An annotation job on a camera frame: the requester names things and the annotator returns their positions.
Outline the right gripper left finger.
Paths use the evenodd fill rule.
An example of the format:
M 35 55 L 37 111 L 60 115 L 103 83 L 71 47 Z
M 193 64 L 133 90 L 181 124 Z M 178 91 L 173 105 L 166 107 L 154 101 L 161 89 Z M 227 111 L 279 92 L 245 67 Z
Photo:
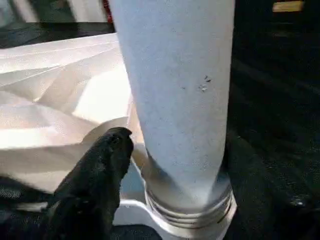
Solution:
M 48 201 L 43 239 L 110 239 L 134 149 L 131 134 L 110 128 L 86 151 Z

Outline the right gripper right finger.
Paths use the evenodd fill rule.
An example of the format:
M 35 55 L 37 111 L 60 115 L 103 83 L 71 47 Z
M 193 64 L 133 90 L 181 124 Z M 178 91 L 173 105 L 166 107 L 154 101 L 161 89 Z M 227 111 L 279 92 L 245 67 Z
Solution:
M 274 240 L 318 240 L 320 200 L 310 195 L 273 194 L 272 237 Z

